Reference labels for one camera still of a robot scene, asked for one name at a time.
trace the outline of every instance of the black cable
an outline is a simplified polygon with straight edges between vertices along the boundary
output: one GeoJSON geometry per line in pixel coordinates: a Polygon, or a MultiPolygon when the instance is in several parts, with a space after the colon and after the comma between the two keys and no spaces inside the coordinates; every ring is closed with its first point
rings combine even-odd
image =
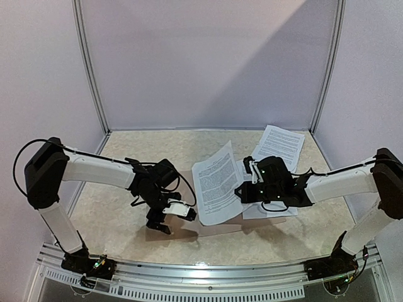
{"type": "Polygon", "coordinates": [[[281,209],[281,210],[269,210],[269,209],[266,209],[265,207],[264,207],[264,201],[262,201],[262,203],[261,203],[261,206],[262,206],[262,208],[266,211],[266,212],[286,212],[286,210],[288,210],[288,208],[289,208],[289,206],[286,206],[286,208],[285,209],[281,209]]]}
{"type": "Polygon", "coordinates": [[[94,289],[96,285],[96,281],[88,280],[86,276],[82,275],[80,279],[80,285],[84,288],[94,289]]]}
{"type": "Polygon", "coordinates": [[[176,186],[173,189],[166,189],[166,188],[162,187],[161,191],[163,191],[165,193],[175,192],[179,188],[179,185],[181,184],[181,178],[178,176],[178,174],[177,174],[177,178],[178,178],[178,181],[176,183],[176,186]]]}
{"type": "Polygon", "coordinates": [[[172,200],[172,201],[168,202],[168,204],[171,204],[171,203],[183,204],[183,202],[181,202],[181,201],[179,201],[179,200],[172,200]]]}
{"type": "Polygon", "coordinates": [[[350,280],[350,282],[349,282],[348,284],[353,283],[355,280],[358,279],[358,277],[361,276],[361,274],[362,274],[362,273],[364,272],[364,270],[365,270],[366,261],[368,260],[369,256],[370,256],[370,254],[368,253],[368,248],[367,248],[366,246],[364,246],[364,248],[363,248],[363,260],[364,260],[363,268],[362,268],[362,270],[358,273],[357,276],[355,276],[352,280],[350,280]]]}
{"type": "Polygon", "coordinates": [[[369,160],[368,162],[365,162],[363,164],[351,165],[349,167],[345,167],[345,168],[338,169],[338,170],[333,170],[333,171],[330,171],[330,172],[327,172],[327,173],[315,172],[313,170],[313,168],[311,167],[305,173],[302,173],[302,174],[291,173],[291,175],[293,175],[293,176],[303,176],[303,175],[306,175],[308,173],[312,173],[312,175],[315,175],[315,176],[329,176],[329,175],[334,175],[334,174],[341,173],[341,172],[344,172],[344,171],[352,170],[352,169],[355,169],[355,168],[363,167],[365,165],[373,164],[374,162],[382,162],[382,161],[394,162],[395,164],[400,165],[400,166],[403,167],[403,164],[401,162],[398,162],[398,161],[395,161],[395,160],[392,160],[392,159],[373,159],[373,160],[369,160]]]}
{"type": "Polygon", "coordinates": [[[194,207],[194,206],[197,204],[197,199],[196,199],[195,190],[193,190],[193,188],[190,186],[190,183],[188,182],[188,180],[187,180],[186,178],[184,178],[183,175],[180,174],[179,172],[178,172],[178,176],[183,179],[183,181],[184,181],[184,182],[186,183],[186,185],[188,186],[188,188],[189,188],[191,194],[193,195],[193,199],[195,200],[195,202],[194,202],[193,204],[189,204],[189,206],[190,206],[190,207],[194,207]]]}
{"type": "Polygon", "coordinates": [[[83,152],[83,151],[73,150],[73,149],[67,148],[65,145],[59,145],[58,143],[55,143],[55,142],[50,142],[50,141],[47,141],[47,142],[52,143],[52,144],[54,144],[54,145],[56,145],[56,146],[58,146],[58,147],[60,147],[60,148],[62,148],[64,150],[66,150],[66,151],[69,151],[71,153],[75,153],[75,154],[79,154],[79,155],[85,155],[85,156],[88,156],[88,157],[93,157],[95,159],[109,160],[111,162],[117,162],[118,164],[123,164],[123,165],[132,165],[132,164],[133,165],[141,165],[142,164],[140,162],[138,162],[138,163],[129,163],[129,162],[126,162],[126,161],[123,161],[123,160],[112,159],[111,157],[105,157],[105,156],[96,155],[96,154],[92,154],[92,153],[87,153],[87,152],[83,152]]]}
{"type": "Polygon", "coordinates": [[[17,177],[16,177],[16,174],[15,174],[15,170],[16,170],[16,166],[17,166],[17,161],[18,161],[18,159],[19,159],[21,153],[23,153],[23,151],[24,151],[26,148],[28,148],[30,145],[32,145],[33,143],[37,143],[37,142],[48,142],[48,140],[46,140],[46,139],[44,139],[44,138],[37,138],[36,140],[32,140],[32,141],[26,143],[26,144],[24,145],[24,147],[22,147],[22,148],[20,149],[20,151],[18,151],[18,153],[17,153],[17,155],[16,155],[16,157],[15,157],[15,159],[14,159],[14,164],[13,164],[13,179],[14,179],[14,183],[15,183],[16,187],[18,188],[18,190],[20,190],[20,192],[21,192],[25,197],[27,197],[27,195],[26,195],[26,193],[24,192],[24,190],[22,190],[22,188],[20,187],[20,185],[18,184],[17,177]]]}

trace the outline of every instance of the metal frame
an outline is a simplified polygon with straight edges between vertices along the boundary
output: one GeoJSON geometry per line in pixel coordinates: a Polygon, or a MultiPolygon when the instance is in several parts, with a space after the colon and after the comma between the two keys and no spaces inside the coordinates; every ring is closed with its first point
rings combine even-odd
{"type": "Polygon", "coordinates": [[[321,92],[319,94],[319,100],[318,100],[318,103],[317,103],[317,106],[315,109],[315,113],[312,118],[312,122],[310,124],[309,131],[312,134],[315,133],[317,126],[319,124],[319,120],[321,118],[321,114],[322,114],[323,106],[324,106],[324,103],[326,100],[327,92],[329,90],[329,85],[330,85],[330,81],[332,78],[334,64],[336,62],[337,50],[339,47],[341,27],[343,25],[345,7],[346,7],[346,0],[339,0],[338,8],[336,11],[336,16],[334,19],[333,34],[332,34],[331,44],[329,47],[329,56],[327,59],[325,78],[322,83],[321,92]]]}
{"type": "Polygon", "coordinates": [[[77,35],[79,40],[79,45],[81,49],[82,61],[84,62],[84,68],[87,75],[89,90],[93,97],[95,110],[98,115],[99,122],[101,124],[102,130],[105,134],[109,134],[110,127],[108,125],[108,120],[103,109],[101,96],[99,94],[98,87],[95,81],[93,64],[91,61],[91,56],[89,54],[89,48],[86,38],[84,19],[82,17],[82,5],[81,0],[72,0],[74,19],[76,21],[77,35]]]}
{"type": "MultiPolygon", "coordinates": [[[[380,300],[392,301],[375,244],[369,245],[368,251],[366,267],[374,273],[380,300]]],[[[37,301],[46,277],[80,288],[77,284],[81,276],[60,268],[63,255],[58,247],[43,245],[27,301],[37,301]]],[[[95,291],[136,301],[162,301],[162,297],[182,302],[286,301],[303,298],[304,285],[322,282],[308,281],[304,260],[253,266],[185,266],[117,260],[113,280],[98,279],[95,291]]]]}
{"type": "MultiPolygon", "coordinates": [[[[262,127],[169,127],[169,128],[112,128],[111,131],[166,131],[166,130],[192,130],[192,131],[214,131],[214,130],[252,130],[264,131],[266,126],[262,127]]],[[[289,131],[309,131],[305,128],[287,128],[289,131]]]]}

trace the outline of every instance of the wire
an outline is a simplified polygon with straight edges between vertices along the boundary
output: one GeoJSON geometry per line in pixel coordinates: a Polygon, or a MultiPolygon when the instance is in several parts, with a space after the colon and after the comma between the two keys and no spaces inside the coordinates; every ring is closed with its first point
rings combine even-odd
{"type": "Polygon", "coordinates": [[[179,200],[172,200],[172,201],[168,202],[168,204],[173,204],[173,203],[183,204],[183,202],[181,202],[179,200]]]}
{"type": "Polygon", "coordinates": [[[131,206],[139,206],[139,205],[141,205],[141,204],[145,204],[146,202],[145,201],[140,201],[139,203],[132,203],[131,204],[131,206]]]}
{"type": "Polygon", "coordinates": [[[348,284],[353,283],[354,281],[356,281],[356,280],[358,279],[358,277],[361,276],[361,274],[362,274],[362,273],[364,272],[364,270],[365,270],[366,260],[367,260],[367,259],[364,260],[364,265],[363,265],[362,270],[358,273],[358,275],[357,275],[356,277],[354,277],[352,280],[350,279],[350,281],[348,282],[348,284]]]}
{"type": "Polygon", "coordinates": [[[57,239],[57,237],[56,237],[55,235],[54,235],[54,237],[55,237],[55,239],[56,239],[55,244],[57,244],[57,245],[60,247],[60,249],[63,251],[63,253],[65,253],[65,255],[69,255],[69,257],[88,259],[88,256],[84,256],[84,255],[74,255],[74,254],[71,254],[71,253],[67,252],[65,249],[63,249],[62,245],[60,244],[59,239],[57,239]]]}
{"type": "Polygon", "coordinates": [[[304,176],[304,175],[307,175],[308,173],[312,173],[312,175],[315,175],[315,176],[329,176],[329,175],[334,175],[334,174],[341,173],[341,172],[344,172],[344,171],[352,170],[352,169],[355,169],[355,168],[363,167],[365,165],[373,164],[374,162],[383,162],[383,161],[394,162],[395,164],[400,165],[400,166],[403,167],[403,164],[401,162],[396,161],[396,160],[392,160],[392,159],[373,159],[373,160],[369,160],[368,162],[364,162],[363,164],[351,165],[349,167],[341,168],[341,169],[338,169],[338,170],[333,170],[333,171],[330,171],[330,172],[327,172],[327,173],[317,173],[311,167],[305,173],[302,173],[302,174],[291,173],[291,175],[293,175],[293,176],[304,176]]]}
{"type": "Polygon", "coordinates": [[[79,154],[79,155],[85,155],[85,156],[88,156],[88,157],[93,157],[93,158],[95,158],[95,159],[109,160],[109,161],[117,162],[117,163],[123,164],[123,165],[131,165],[131,166],[133,166],[133,165],[160,165],[160,166],[163,166],[163,167],[167,167],[168,169],[170,169],[170,170],[172,170],[173,172],[175,172],[175,174],[176,174],[177,177],[178,177],[178,182],[177,182],[177,184],[176,184],[175,189],[173,189],[173,190],[168,190],[168,189],[164,189],[164,188],[161,188],[161,187],[159,187],[159,189],[161,189],[161,191],[165,191],[165,192],[172,192],[172,191],[176,190],[176,189],[179,187],[180,178],[182,178],[182,180],[184,180],[184,182],[186,183],[187,187],[188,187],[189,190],[191,191],[191,193],[192,193],[192,195],[193,195],[193,199],[195,200],[195,202],[194,202],[192,205],[189,204],[189,206],[194,207],[194,206],[196,205],[196,203],[197,203],[196,194],[195,194],[193,188],[190,186],[189,182],[182,176],[182,174],[180,174],[174,167],[170,167],[170,166],[168,166],[168,165],[160,164],[160,163],[158,163],[158,162],[137,162],[137,163],[130,163],[130,162],[123,161],[123,160],[112,159],[112,158],[110,158],[110,157],[105,157],[105,156],[96,155],[96,154],[87,153],[87,152],[78,151],[78,150],[72,150],[72,149],[66,147],[66,146],[63,145],[63,144],[58,144],[58,143],[52,142],[52,141],[50,141],[50,140],[46,140],[46,139],[44,139],[44,138],[37,138],[37,139],[35,139],[35,140],[32,140],[32,141],[26,143],[26,144],[24,145],[24,147],[22,147],[22,148],[20,149],[20,151],[17,153],[17,156],[16,156],[15,159],[14,159],[14,164],[13,164],[13,179],[14,179],[14,183],[15,183],[16,187],[18,188],[18,190],[19,190],[25,197],[28,197],[28,196],[27,196],[27,194],[24,192],[24,190],[22,190],[21,186],[18,184],[18,181],[17,181],[17,178],[16,178],[16,166],[17,166],[18,159],[19,159],[20,155],[22,154],[22,152],[23,152],[28,146],[32,145],[33,143],[37,143],[37,142],[51,143],[52,145],[58,146],[58,147],[62,148],[63,150],[66,150],[66,151],[68,151],[68,152],[72,152],[72,153],[79,154]]]}
{"type": "Polygon", "coordinates": [[[286,212],[286,210],[288,210],[288,208],[289,208],[289,206],[286,206],[286,208],[285,209],[281,209],[281,210],[269,210],[269,209],[267,209],[267,208],[265,208],[264,207],[264,201],[262,201],[262,203],[261,203],[261,206],[262,206],[262,208],[266,211],[266,212],[286,212]]]}
{"type": "Polygon", "coordinates": [[[28,148],[28,147],[29,147],[30,145],[32,145],[33,143],[37,143],[37,142],[48,142],[48,140],[46,140],[46,139],[44,139],[44,138],[37,138],[36,140],[32,140],[32,141],[26,143],[26,144],[24,145],[24,147],[22,147],[22,148],[20,149],[20,151],[18,151],[18,153],[17,153],[17,155],[16,155],[16,157],[15,157],[15,159],[14,159],[14,164],[13,164],[13,179],[14,179],[14,183],[15,183],[16,187],[18,188],[18,190],[20,190],[20,192],[21,192],[25,197],[28,197],[28,196],[26,195],[26,193],[24,192],[24,190],[22,190],[22,188],[20,187],[20,185],[18,184],[17,177],[16,177],[17,161],[18,161],[19,157],[21,156],[21,153],[23,153],[23,151],[24,151],[26,148],[28,148]]]}
{"type": "Polygon", "coordinates": [[[175,192],[179,188],[179,185],[181,184],[181,178],[179,176],[177,176],[177,177],[178,177],[178,182],[176,183],[176,186],[173,189],[165,189],[164,187],[162,187],[161,191],[167,192],[167,193],[175,192]]]}

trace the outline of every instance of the robotic arm link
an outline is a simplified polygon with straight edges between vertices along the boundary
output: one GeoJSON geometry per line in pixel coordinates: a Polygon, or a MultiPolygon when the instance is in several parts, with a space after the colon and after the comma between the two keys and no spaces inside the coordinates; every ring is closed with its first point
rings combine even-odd
{"type": "Polygon", "coordinates": [[[87,277],[111,279],[116,262],[105,255],[90,257],[88,249],[59,203],[62,181],[88,181],[126,189],[148,204],[147,227],[170,234],[163,225],[166,215],[193,221],[196,212],[180,200],[180,193],[166,189],[180,174],[164,159],[157,164],[138,160],[112,160],[64,147],[50,138],[25,166],[28,202],[41,214],[61,249],[65,252],[62,268],[87,277]]]}

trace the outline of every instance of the white paper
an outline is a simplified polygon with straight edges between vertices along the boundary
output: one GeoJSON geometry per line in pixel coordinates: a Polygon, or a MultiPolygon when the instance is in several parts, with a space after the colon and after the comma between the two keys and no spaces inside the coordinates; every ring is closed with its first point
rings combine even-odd
{"type": "Polygon", "coordinates": [[[281,157],[287,169],[295,172],[304,139],[303,134],[268,125],[252,157],[254,160],[262,160],[267,156],[281,157]]]}
{"type": "MultiPolygon", "coordinates": [[[[262,208],[261,203],[262,202],[247,204],[248,207],[245,207],[242,217],[248,220],[298,215],[297,208],[288,208],[288,210],[284,212],[267,212],[262,208]]],[[[268,210],[282,210],[285,208],[285,205],[282,201],[272,201],[270,204],[265,204],[264,207],[268,210]]]]}
{"type": "Polygon", "coordinates": [[[242,213],[241,200],[234,194],[243,179],[235,163],[231,141],[209,159],[191,168],[199,220],[218,225],[242,213]]]}
{"type": "Polygon", "coordinates": [[[237,167],[238,167],[239,174],[241,175],[241,178],[243,179],[243,181],[252,181],[252,174],[248,174],[246,172],[243,160],[237,161],[237,167]]]}

